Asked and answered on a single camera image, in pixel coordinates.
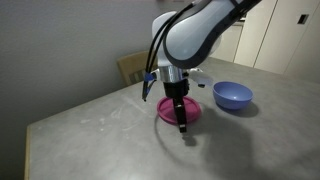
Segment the table surface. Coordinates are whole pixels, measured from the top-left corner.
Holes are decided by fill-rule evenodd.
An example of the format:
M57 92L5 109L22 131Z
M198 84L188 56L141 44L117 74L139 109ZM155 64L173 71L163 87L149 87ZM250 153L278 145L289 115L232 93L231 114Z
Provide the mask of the table surface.
M155 83L147 102L136 84L29 125L31 180L319 180L320 85L209 58L215 82L249 87L240 111L214 102L190 80L199 120L182 135L157 116Z

